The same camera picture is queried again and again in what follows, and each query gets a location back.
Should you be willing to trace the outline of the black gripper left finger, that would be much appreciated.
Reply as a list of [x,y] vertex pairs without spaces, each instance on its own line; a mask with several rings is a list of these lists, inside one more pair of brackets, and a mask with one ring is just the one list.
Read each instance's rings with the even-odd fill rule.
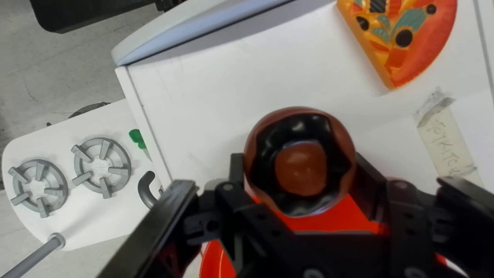
[[182,278],[199,252],[182,232],[196,192],[193,181],[173,181],[97,278]]

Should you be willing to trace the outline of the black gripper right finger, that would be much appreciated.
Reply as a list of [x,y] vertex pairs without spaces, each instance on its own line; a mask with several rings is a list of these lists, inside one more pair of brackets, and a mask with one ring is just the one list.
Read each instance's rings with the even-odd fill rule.
[[437,183],[435,206],[446,212],[438,252],[466,274],[494,274],[494,195],[463,178]]

